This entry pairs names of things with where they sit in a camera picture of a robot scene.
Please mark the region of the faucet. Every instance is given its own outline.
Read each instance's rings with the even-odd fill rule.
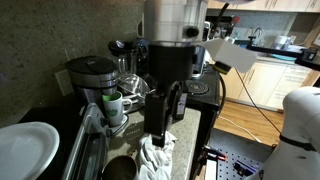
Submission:
[[[262,33],[262,29],[258,27],[256,30],[254,30],[253,34],[251,36],[260,37]]]
[[[249,43],[250,46],[256,46],[257,45],[257,44],[253,44],[253,42],[257,37],[261,36],[261,33],[262,33],[262,29],[260,27],[258,27],[257,29],[254,30],[252,35],[248,37],[250,39],[250,43]]]

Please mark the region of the white cabinet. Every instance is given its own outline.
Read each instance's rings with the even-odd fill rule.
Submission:
[[[283,109],[282,102],[284,97],[291,91],[304,86],[305,81],[308,79],[311,69],[297,66],[288,65],[285,73],[282,75],[275,91],[272,93],[267,106],[277,109]]]
[[[320,0],[310,0],[306,12],[320,12]]]
[[[209,0],[208,1],[208,9],[222,9],[225,3],[215,1],[215,0]],[[229,4],[227,9],[237,9],[237,5]]]
[[[245,86],[256,104],[267,104],[285,72],[286,66],[276,63],[255,63],[251,70],[246,73]],[[239,96],[239,100],[251,102],[244,89]]]
[[[308,5],[309,0],[272,0],[269,10],[305,12]]]
[[[224,3],[209,0],[209,9],[221,9]],[[232,5],[227,9],[282,12],[320,12],[320,0],[256,0],[246,4]]]
[[[245,74],[239,72],[239,75],[243,79]],[[221,74],[221,76],[226,85],[226,97],[231,99],[238,99],[243,85],[237,74],[237,71],[232,68],[227,75]]]
[[[240,74],[240,77],[255,104],[263,108],[282,110],[283,99],[289,92],[302,86],[312,86],[319,74],[295,64],[258,61],[247,73]],[[235,69],[232,68],[222,77],[229,100],[252,104]]]
[[[241,4],[237,6],[238,10],[255,10],[255,11],[267,11],[270,7],[272,0],[258,0],[252,1],[247,4]]]

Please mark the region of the coffee mug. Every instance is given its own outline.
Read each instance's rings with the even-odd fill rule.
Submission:
[[[118,126],[124,120],[124,114],[128,113],[132,108],[132,101],[130,99],[123,99],[121,92],[116,91],[111,96],[102,96],[103,105],[106,110],[109,125]],[[123,103],[129,105],[127,110],[124,110]]]

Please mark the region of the white cloth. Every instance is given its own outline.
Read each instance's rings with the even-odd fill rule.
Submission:
[[[141,149],[139,152],[139,180],[166,180],[171,179],[172,153],[174,141],[177,140],[168,131],[166,132],[165,145],[163,148],[152,144],[150,134],[145,134],[140,139]]]

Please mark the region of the pegboard panel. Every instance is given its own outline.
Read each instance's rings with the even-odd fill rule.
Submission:
[[[259,170],[263,163],[240,156],[237,153],[218,149],[221,153],[228,156],[227,161],[218,160],[217,163],[217,179],[218,180],[243,180],[246,176],[241,176],[234,168],[235,163],[241,161],[255,170]]]

